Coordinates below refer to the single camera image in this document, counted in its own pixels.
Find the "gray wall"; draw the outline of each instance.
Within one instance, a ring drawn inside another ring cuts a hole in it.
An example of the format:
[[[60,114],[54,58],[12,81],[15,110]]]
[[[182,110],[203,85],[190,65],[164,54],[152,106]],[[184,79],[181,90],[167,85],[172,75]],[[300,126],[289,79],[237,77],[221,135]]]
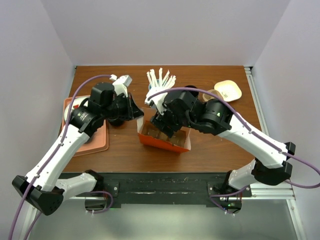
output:
[[[254,65],[253,74],[269,133],[297,145],[296,155],[320,167],[320,2],[292,0]],[[320,177],[291,160],[292,181]],[[320,191],[294,189],[310,240],[319,239]]]
[[[57,137],[73,65],[39,0],[2,1],[0,33],[0,239],[7,239],[21,199],[11,181]]]
[[[41,0],[77,65],[245,65],[290,0]]]

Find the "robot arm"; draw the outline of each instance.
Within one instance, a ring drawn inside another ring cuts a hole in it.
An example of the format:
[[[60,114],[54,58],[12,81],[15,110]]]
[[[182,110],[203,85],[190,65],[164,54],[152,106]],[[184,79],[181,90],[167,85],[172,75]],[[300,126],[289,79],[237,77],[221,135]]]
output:
[[[63,137],[61,133],[42,160],[26,176],[17,175],[12,181],[12,185],[22,196],[32,179],[36,177],[26,200],[45,215],[55,212],[63,201],[71,197],[92,190],[103,190],[103,177],[92,170],[69,179],[58,178],[76,151],[104,124],[104,121],[107,119],[130,121],[143,116],[143,112],[127,91],[132,79],[128,75],[119,79],[114,75],[112,77],[115,78],[113,84],[106,82],[96,84],[91,90],[90,97],[73,110],[69,126],[64,126],[62,130],[63,133],[67,127],[63,144],[61,144]],[[37,174],[52,155],[50,162],[40,174]]]
[[[222,186],[216,187],[221,194],[236,192],[255,182],[277,185],[290,178],[292,165],[282,152],[294,154],[295,145],[291,142],[278,142],[246,122],[249,131],[233,112],[217,99],[201,102],[194,92],[177,90],[162,96],[165,111],[157,111],[150,122],[172,137],[181,127],[189,127],[204,134],[218,135],[239,145],[255,156],[249,164],[227,173]],[[269,146],[263,137],[281,151]]]

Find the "wooden tabletop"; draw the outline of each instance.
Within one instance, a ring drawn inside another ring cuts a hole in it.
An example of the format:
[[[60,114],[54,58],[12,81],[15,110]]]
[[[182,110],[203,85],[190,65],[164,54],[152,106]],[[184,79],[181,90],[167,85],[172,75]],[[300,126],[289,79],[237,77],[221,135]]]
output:
[[[199,89],[213,89],[217,82],[235,81],[242,91],[242,97],[230,104],[258,129],[260,128],[256,108],[243,66],[162,66],[165,73],[176,75],[175,87],[194,85]],[[85,80],[101,74],[115,74],[118,77],[130,75],[132,83],[128,91],[139,107],[144,104],[148,92],[147,71],[159,66],[78,66],[75,71],[70,96]],[[89,95],[98,82],[109,82],[107,78],[88,83],[79,92]],[[139,142],[137,123],[126,122],[119,128],[109,125],[109,149],[89,155],[76,156],[64,169],[65,172],[227,172],[248,164],[254,158],[234,143],[218,136],[190,133],[191,151],[175,152],[146,146]]]

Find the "gray floor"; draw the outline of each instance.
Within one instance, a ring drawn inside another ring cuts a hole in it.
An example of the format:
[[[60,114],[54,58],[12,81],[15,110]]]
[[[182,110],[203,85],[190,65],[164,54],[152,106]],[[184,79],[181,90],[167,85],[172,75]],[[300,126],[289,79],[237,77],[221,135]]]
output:
[[[285,200],[244,200],[235,217],[203,205],[123,205],[93,217],[84,200],[41,216],[30,240],[295,240]]]

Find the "wall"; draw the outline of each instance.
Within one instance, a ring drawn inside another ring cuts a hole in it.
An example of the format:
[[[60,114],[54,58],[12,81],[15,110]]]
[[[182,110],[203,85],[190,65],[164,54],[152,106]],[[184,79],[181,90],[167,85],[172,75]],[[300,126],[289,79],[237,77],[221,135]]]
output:
[[[76,65],[252,66],[290,0],[42,0]]]
[[[269,133],[297,145],[296,155],[320,168],[320,2],[292,0],[253,68]],[[292,181],[319,182],[317,174],[291,160]],[[308,239],[319,239],[318,189],[294,189]]]
[[[7,239],[21,199],[11,182],[57,137],[73,65],[39,0],[2,1],[0,32],[0,239]]]

